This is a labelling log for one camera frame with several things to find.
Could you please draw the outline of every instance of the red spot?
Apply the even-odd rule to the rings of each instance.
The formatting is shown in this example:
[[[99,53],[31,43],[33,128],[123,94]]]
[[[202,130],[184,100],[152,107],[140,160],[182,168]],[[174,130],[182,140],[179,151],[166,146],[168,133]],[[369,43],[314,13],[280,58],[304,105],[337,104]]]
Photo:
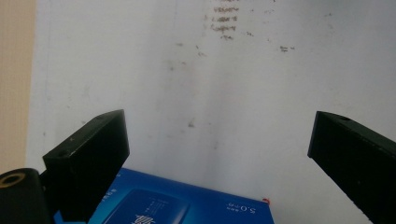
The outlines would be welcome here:
[[[265,203],[268,203],[268,205],[271,204],[271,201],[270,201],[269,198],[263,198],[262,201],[265,202]]]

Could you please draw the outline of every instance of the white logo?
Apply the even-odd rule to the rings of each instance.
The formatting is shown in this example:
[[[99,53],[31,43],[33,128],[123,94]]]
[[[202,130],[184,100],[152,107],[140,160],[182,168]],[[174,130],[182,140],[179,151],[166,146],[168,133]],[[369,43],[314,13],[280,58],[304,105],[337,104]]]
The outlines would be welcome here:
[[[154,218],[136,215],[136,220],[131,224],[151,224],[151,223],[155,223]]]

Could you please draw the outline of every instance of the blue box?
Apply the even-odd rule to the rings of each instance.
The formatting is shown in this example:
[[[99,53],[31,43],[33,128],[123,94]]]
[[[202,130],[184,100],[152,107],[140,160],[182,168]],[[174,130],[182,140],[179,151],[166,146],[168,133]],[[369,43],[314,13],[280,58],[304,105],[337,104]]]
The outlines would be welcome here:
[[[55,222],[63,223],[59,213]],[[122,168],[89,223],[274,224],[274,221],[268,203]]]

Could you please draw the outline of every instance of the blue package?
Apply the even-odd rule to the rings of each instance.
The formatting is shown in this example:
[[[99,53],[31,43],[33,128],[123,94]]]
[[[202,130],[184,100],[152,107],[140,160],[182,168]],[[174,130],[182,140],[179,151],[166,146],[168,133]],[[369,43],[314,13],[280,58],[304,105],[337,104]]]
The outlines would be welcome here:
[[[189,204],[161,193],[133,189],[107,217],[104,224],[181,223]]]
[[[71,224],[63,222],[59,213],[54,219],[56,224]],[[122,168],[89,221],[100,223],[274,224],[274,221],[268,203]]]

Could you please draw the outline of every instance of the wooden surface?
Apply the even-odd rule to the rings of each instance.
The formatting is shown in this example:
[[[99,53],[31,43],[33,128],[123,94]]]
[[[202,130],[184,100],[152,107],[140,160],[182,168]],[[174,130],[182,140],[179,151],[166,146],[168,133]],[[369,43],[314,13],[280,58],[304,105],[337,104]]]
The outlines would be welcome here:
[[[0,0],[0,174],[24,166],[35,1]]]

